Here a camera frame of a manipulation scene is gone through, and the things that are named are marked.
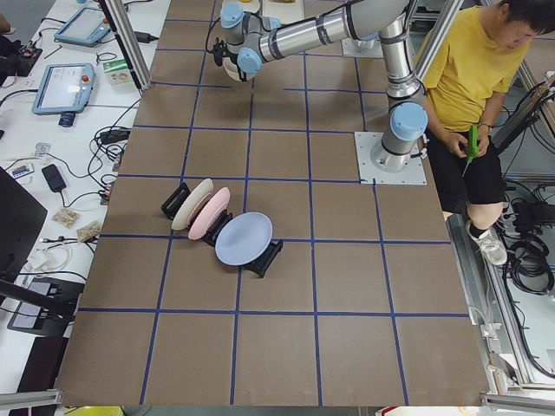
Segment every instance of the yellow t-shirt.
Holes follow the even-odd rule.
[[[480,121],[493,92],[505,93],[530,42],[516,49],[499,48],[487,37],[480,7],[460,11],[423,83],[443,126],[464,132]]]

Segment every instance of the black hair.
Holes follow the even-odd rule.
[[[498,6],[509,5],[507,22],[525,22],[534,32],[544,35],[555,30],[555,1],[501,0]]]

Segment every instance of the black monitor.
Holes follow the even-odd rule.
[[[73,319],[83,285],[50,277],[36,277],[29,289],[13,284],[48,211],[2,168],[0,196],[0,303],[6,297],[22,301],[8,328],[37,335],[62,335]]]

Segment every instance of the black shorts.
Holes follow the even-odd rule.
[[[468,132],[460,134],[468,138]],[[467,211],[467,201],[496,204],[505,200],[506,183],[495,146],[490,143],[484,156],[474,158],[463,178],[467,159],[449,152],[429,130],[426,135],[429,139],[428,157],[443,211],[463,214]]]

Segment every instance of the brown tiled tabletop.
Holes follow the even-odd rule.
[[[385,126],[383,62],[334,44],[236,83],[204,52],[219,6],[168,11],[63,403],[479,404],[486,376],[427,162],[426,186],[359,183],[353,132]],[[264,279],[171,231],[160,205],[207,177],[229,187],[230,212],[263,212],[284,240]]]

